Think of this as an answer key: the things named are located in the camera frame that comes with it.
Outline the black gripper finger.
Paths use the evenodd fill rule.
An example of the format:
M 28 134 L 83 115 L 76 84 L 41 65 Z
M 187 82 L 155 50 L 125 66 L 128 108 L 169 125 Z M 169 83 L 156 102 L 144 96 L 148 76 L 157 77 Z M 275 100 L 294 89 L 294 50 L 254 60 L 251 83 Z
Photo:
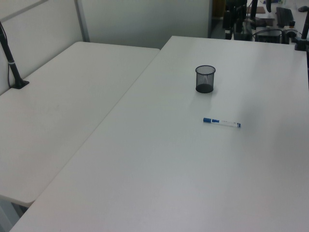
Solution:
M 239 11 L 236 15 L 235 26 L 236 26 L 235 32 L 241 33 L 242 27 L 243 27 L 243 13 L 242 13 L 242 11 Z
M 225 29 L 225 39 L 232 39 L 230 11 L 224 11 L 223 28 Z

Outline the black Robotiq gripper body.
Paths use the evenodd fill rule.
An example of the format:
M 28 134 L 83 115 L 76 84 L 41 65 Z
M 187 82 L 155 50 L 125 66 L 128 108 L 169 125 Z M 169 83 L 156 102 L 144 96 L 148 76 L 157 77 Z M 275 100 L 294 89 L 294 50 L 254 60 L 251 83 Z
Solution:
M 247 0 L 226 0 L 226 10 L 230 12 L 243 5 L 247 5 Z

